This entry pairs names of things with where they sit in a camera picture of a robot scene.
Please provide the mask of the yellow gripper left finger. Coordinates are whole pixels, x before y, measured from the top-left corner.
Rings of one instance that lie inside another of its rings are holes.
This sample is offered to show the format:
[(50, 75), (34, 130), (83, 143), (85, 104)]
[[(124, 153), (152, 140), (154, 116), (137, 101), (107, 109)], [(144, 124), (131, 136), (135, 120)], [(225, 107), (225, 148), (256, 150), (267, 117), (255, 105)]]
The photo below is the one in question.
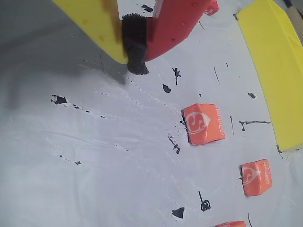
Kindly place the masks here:
[(116, 0), (54, 0), (53, 3), (113, 60), (128, 63)]

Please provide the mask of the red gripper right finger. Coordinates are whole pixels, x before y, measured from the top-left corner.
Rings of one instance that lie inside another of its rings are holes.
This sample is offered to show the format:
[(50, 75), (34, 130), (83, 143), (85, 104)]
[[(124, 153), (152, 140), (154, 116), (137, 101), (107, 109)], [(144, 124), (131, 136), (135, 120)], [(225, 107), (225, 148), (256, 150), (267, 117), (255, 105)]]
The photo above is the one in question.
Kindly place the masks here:
[(211, 5), (210, 0), (157, 0), (152, 17), (124, 15), (122, 40), (128, 71), (135, 75), (148, 74), (146, 62), (184, 41)]

